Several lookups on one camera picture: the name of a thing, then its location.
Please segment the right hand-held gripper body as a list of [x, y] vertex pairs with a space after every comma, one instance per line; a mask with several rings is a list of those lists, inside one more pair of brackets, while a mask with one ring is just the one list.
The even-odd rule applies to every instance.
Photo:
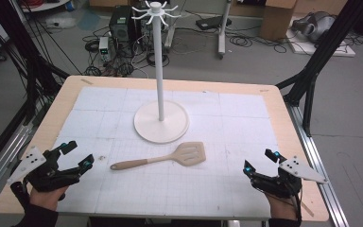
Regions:
[[328, 183], [324, 176], [297, 156], [280, 162], [278, 174], [273, 177], [258, 173], [253, 166], [250, 166], [250, 180], [255, 189], [285, 199], [299, 194], [303, 187], [302, 180]]

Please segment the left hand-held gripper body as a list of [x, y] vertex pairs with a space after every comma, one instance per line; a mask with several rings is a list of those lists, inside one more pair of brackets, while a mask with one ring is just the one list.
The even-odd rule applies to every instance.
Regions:
[[41, 152], [33, 146], [26, 152], [26, 157], [20, 161], [17, 167], [7, 179], [7, 184], [13, 184], [22, 180], [39, 192], [50, 192], [79, 182], [79, 175], [67, 173], [67, 170], [59, 170], [58, 160], [61, 156], [55, 148]]

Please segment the beige slotted spatula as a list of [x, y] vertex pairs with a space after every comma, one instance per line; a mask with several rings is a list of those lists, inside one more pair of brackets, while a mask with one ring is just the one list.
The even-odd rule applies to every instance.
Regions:
[[176, 149], [165, 156], [130, 160], [114, 163], [110, 166], [111, 170], [124, 170], [128, 168], [144, 166], [162, 161], [174, 161], [181, 166], [194, 166], [206, 160], [205, 148], [202, 142], [184, 142], [179, 144]]

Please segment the white utensil stand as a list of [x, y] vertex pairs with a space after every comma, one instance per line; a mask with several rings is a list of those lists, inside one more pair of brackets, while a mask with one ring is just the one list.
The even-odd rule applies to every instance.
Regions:
[[134, 128], [137, 133], [149, 142], [166, 144], [174, 142], [185, 135], [189, 128], [187, 111], [177, 102], [164, 99], [163, 50], [161, 26], [165, 25], [165, 16], [171, 17], [165, 9], [166, 2], [146, 2], [147, 9], [133, 10], [142, 15], [136, 20], [148, 17], [147, 24], [152, 25], [154, 42], [154, 62], [156, 75], [157, 100], [141, 106], [134, 116]]

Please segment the person's left hand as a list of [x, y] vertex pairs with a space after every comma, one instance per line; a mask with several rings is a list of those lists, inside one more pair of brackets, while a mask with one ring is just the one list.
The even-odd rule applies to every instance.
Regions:
[[60, 197], [67, 189], [68, 187], [65, 186], [50, 192], [39, 192], [33, 188], [30, 193], [30, 203], [51, 211], [56, 211]]

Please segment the person's right hand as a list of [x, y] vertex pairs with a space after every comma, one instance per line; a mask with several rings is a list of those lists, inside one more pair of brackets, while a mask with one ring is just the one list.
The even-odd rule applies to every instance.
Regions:
[[269, 207], [270, 207], [270, 216], [272, 218], [283, 218], [296, 220], [296, 208], [292, 204], [291, 199], [278, 198], [272, 194], [265, 194]]

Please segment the white grid paper mat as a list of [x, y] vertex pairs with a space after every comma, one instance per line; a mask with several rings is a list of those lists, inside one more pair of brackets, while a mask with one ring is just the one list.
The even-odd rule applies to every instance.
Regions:
[[261, 96], [210, 91], [166, 92], [181, 104], [190, 125], [182, 141], [200, 141], [206, 159], [195, 166], [157, 161], [120, 171], [116, 162], [160, 158], [176, 143], [158, 145], [140, 137], [133, 118], [154, 100], [153, 90], [85, 87], [77, 97], [58, 143], [78, 146], [60, 157], [60, 168], [73, 167], [87, 155], [91, 170], [71, 186], [59, 209], [63, 213], [159, 218], [267, 218], [268, 201], [251, 187], [243, 172], [246, 162], [273, 176], [277, 166], [265, 155], [277, 149], [265, 100]]

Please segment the bench power supply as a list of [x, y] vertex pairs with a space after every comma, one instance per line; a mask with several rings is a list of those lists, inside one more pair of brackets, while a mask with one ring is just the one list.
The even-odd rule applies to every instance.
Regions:
[[111, 53], [109, 47], [109, 38], [108, 37], [101, 37], [99, 39], [99, 47], [98, 47], [101, 60], [104, 62], [108, 62], [111, 60]]

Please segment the grey bag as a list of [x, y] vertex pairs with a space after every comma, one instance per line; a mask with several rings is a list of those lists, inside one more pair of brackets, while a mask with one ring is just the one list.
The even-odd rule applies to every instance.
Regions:
[[336, 17], [325, 12], [309, 12], [301, 19], [292, 22], [291, 30], [300, 32], [308, 41], [318, 43], [331, 28]]

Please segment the black computer tower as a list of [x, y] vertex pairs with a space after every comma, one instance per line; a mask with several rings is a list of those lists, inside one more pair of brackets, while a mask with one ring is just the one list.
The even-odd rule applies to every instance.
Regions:
[[109, 22], [112, 36], [119, 43], [130, 43], [136, 40], [134, 21], [131, 18], [131, 6], [115, 6]]

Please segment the cardboard box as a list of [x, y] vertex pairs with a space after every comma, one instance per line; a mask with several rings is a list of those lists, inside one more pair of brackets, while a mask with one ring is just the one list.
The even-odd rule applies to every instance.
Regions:
[[260, 37], [270, 41], [282, 39], [289, 27], [297, 0], [267, 0]]

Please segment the white metal stand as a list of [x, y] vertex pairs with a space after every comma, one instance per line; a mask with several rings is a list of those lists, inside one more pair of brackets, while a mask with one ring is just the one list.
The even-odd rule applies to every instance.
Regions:
[[228, 22], [228, 16], [230, 13], [230, 8], [232, 5], [232, 0], [226, 0], [225, 9], [222, 15], [221, 27], [218, 32], [218, 44], [217, 44], [217, 54], [222, 60], [226, 53], [226, 26]]

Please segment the black flat device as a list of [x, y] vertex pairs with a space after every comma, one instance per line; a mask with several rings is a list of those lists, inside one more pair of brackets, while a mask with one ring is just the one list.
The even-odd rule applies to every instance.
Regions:
[[200, 20], [196, 21], [196, 25], [201, 30], [222, 28], [223, 17], [222, 16], [216, 16], [216, 17], [211, 17], [211, 18], [206, 18], [206, 19], [200, 19]]

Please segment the aluminium rail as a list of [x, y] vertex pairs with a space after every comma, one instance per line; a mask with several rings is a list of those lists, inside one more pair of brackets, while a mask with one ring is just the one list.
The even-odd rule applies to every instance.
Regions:
[[296, 132], [302, 143], [303, 152], [306, 156], [309, 165], [311, 165], [319, 174], [323, 175], [328, 183], [318, 184], [318, 188], [325, 202], [327, 211], [329, 213], [330, 220], [333, 222], [334, 227], [350, 227], [340, 202], [337, 198], [337, 194], [330, 182], [328, 173], [324, 167], [324, 164], [320, 158], [320, 154], [316, 147], [315, 141], [311, 136], [308, 136], [302, 126], [303, 114], [299, 107], [286, 106]]
[[14, 132], [11, 132], [6, 141], [0, 147], [0, 182], [6, 172], [10, 169], [11, 163], [26, 145], [26, 141], [32, 133], [31, 126], [20, 125]]

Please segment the black frame strut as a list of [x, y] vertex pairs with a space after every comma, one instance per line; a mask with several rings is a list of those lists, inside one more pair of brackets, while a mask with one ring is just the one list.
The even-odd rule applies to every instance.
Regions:
[[69, 74], [41, 55], [9, 0], [0, 0], [0, 25], [24, 60], [21, 62], [14, 57], [12, 62], [26, 79], [25, 118], [26, 123], [29, 123], [35, 115], [37, 99], [55, 96], [59, 92], [61, 85], [54, 75], [67, 79]]
[[311, 115], [317, 78], [362, 14], [363, 0], [348, 0], [303, 70], [276, 84], [280, 90], [292, 86], [283, 96], [284, 101], [291, 107], [298, 107], [300, 100], [305, 96], [302, 128], [309, 137], [311, 137]]

